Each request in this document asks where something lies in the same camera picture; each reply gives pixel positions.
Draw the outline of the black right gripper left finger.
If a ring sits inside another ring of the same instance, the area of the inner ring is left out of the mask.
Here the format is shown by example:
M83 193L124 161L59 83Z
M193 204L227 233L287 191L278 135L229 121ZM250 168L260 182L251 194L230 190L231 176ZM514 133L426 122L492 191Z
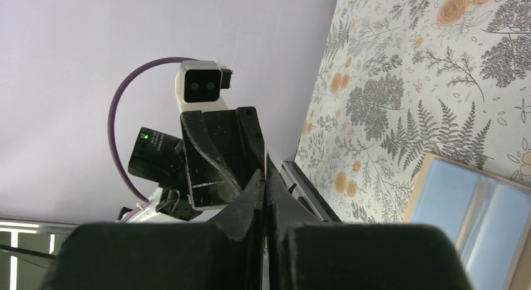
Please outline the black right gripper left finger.
M65 240L42 289L260 289L265 182L201 223L92 223Z

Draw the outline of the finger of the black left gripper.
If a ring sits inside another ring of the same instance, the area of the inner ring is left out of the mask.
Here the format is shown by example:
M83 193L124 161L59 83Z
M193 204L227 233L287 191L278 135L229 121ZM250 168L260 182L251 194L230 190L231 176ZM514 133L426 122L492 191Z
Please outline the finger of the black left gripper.
M180 115L189 202L195 210L234 201L255 171L266 172L264 139L253 106Z

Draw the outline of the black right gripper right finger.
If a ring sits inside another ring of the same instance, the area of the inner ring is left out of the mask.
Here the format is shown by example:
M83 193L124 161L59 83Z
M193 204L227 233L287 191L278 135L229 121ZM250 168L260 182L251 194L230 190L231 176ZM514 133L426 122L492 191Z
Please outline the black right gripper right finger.
M325 222L265 161L271 289L471 289L451 241L425 224Z

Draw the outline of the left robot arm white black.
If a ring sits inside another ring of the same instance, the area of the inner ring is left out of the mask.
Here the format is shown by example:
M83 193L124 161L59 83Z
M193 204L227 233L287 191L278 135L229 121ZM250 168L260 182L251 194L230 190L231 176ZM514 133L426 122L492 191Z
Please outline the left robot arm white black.
M140 129L128 173L157 183L122 222L200 221L233 202L265 165L256 109L185 111L182 137Z

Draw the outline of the beige leather card holder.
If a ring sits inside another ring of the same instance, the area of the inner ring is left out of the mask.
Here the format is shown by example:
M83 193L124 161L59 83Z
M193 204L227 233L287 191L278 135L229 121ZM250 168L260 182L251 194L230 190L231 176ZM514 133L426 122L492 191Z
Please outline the beige leather card holder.
M474 289L530 289L530 187L428 153L403 220L442 230Z

